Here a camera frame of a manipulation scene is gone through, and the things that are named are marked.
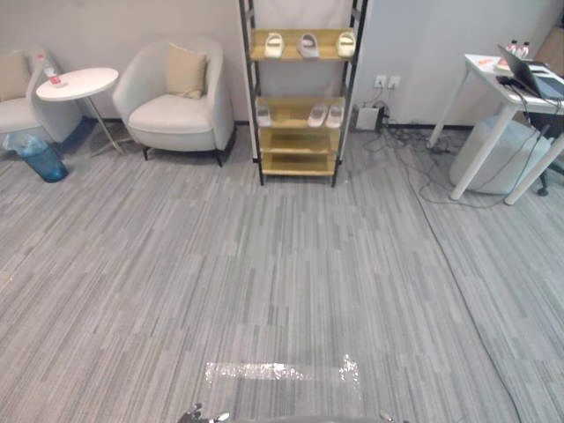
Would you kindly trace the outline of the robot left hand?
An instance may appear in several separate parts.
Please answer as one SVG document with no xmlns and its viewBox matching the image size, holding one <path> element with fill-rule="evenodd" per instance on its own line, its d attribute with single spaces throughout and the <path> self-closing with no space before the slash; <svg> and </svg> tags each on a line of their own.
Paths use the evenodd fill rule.
<svg viewBox="0 0 564 423">
<path fill-rule="evenodd" d="M 228 422 L 230 419 L 229 412 L 222 412 L 217 416 L 206 418 L 202 412 L 203 405 L 194 403 L 178 420 L 178 423 L 222 423 Z"/>
</svg>

